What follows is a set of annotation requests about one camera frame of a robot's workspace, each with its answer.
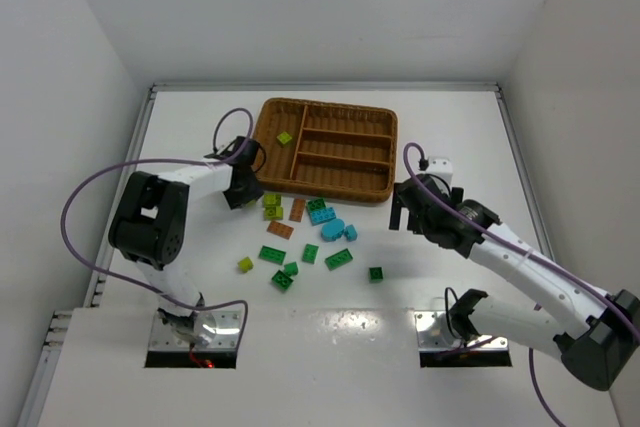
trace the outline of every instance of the brown tray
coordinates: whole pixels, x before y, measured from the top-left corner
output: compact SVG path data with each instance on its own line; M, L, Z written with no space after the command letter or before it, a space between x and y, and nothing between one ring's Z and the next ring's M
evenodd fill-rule
M284 131L293 140L281 146ZM254 138L267 152L257 175L267 189L370 203L393 191L398 118L390 110L269 99ZM262 161L260 153L254 169Z

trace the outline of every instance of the light blue block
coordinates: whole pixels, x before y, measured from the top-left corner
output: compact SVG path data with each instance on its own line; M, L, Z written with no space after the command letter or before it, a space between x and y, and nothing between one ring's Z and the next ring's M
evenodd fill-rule
M322 226L322 239L326 242L333 242L342 237L344 233L344 221L333 219Z
M348 226L344 229L344 235L347 237L349 242L354 241L358 238L358 232L356 232L356 228L353 225Z
M329 222L336 218L336 213L333 210L333 207L329 207L327 209L316 210L315 212L311 212L311 225L324 224L325 222Z

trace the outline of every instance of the toy block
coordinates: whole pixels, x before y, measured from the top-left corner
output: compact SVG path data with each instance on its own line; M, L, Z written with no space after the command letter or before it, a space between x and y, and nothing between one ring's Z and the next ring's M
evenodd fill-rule
M288 225L272 220L269 223L269 227L267 227L267 232L271 232L283 239L289 240L291 238L291 234L293 234L293 227L289 227Z
M356 232L356 228L353 225L349 225L344 229L344 235L349 242L353 242L358 238L358 232Z
M264 209L264 220L282 220L283 217L284 209L280 206Z
M262 196L263 207L277 207L282 204L282 196L280 194L264 194Z
M324 204L324 199L313 199L307 202L307 210L309 213L315 212L316 210L324 210L327 206Z
M382 267L370 267L369 268L369 282L377 284L382 282L384 276L382 275Z
M316 210L311 212L311 225L324 224L336 218L336 213L333 207L329 207L323 210Z
M322 238L327 242L333 242L342 237L344 233L344 221L333 219L322 226Z
M258 255L258 257L263 260L273 262L274 264L282 265L285 255L287 255L287 253L282 250L272 249L271 247L263 245L262 249L260 249L260 255Z
M302 214L304 214L304 207L306 204L307 202L304 199L293 199L289 220L300 222L302 220Z
M251 262L251 259L249 257L245 257L240 262L238 262L238 267L246 274L251 269L253 269L253 262Z
M291 284L293 284L293 279L289 277L287 274L279 270L276 274L271 277L271 282L273 282L277 287L280 288L283 292L286 292Z
M289 277L293 277L294 275L298 275L298 264L296 262L291 262L290 264L284 265L284 273Z
M304 253L302 254L302 261L308 264L313 264L316 261L316 255L318 255L318 246L313 244L307 244L304 246Z
M291 140L293 140L293 137L291 137L289 135L289 132L282 132L280 135L278 135L276 137L276 139L278 139L278 143L284 147L285 145L287 145L289 142L291 142Z
M344 249L336 254L330 255L324 259L324 262L327 264L327 267L329 267L329 270L334 270L344 264L348 264L352 260L353 256L351 252L349 252L349 249Z

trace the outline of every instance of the tabletop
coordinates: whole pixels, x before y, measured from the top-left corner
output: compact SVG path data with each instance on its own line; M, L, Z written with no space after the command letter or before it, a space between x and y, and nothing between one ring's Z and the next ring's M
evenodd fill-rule
M393 110L399 152L415 141L427 155L448 157L454 186L537 245L492 91L162 91L140 158L200 158L227 110L245 107L257 118L272 97ZM232 116L220 140L246 129L242 115ZM396 181L408 178L400 157L395 175ZM521 346L512 344L510 368L420 369L417 360L411 312L442 309L446 286L458 293L486 290L520 305L533 305L530 299L488 270L407 232L406 218L400 231L389 231L390 200L327 200L358 230L355 242L328 243L306 215L301 223L286 220L294 197L283 194L283 222L295 229L290 240L266 231L259 205L229 211L214 195L189 208L180 261L208 304L244 299L250 306L237 369L143 369L156 299L109 280L99 309L74 314L40 425L169 425L185 418L262 426L553 425L535 398ZM307 243L320 246L314 265L300 262ZM270 282L278 267L257 258L263 245L286 251L285 262L298 262L300 272L286 293ZM354 260L329 271L324 258L347 247ZM237 262L246 256L255 267L243 274ZM383 282L369 283L373 266L383 268ZM110 268L142 279L118 253ZM537 359L542 388L568 425L617 425L608 394L587 389L543 355ZM120 407L109 408L104 396Z

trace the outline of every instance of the white wall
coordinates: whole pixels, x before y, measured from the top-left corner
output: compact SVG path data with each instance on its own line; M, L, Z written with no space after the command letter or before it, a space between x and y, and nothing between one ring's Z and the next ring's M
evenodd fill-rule
M87 0L156 80L496 80L544 0Z
M506 83L559 259L640 295L640 0L548 0ZM613 398L640 416L640 353Z
M84 0L0 0L0 426L15 425L54 309L88 273L60 240L60 209L122 159L142 92ZM94 257L115 177L80 199L72 233Z

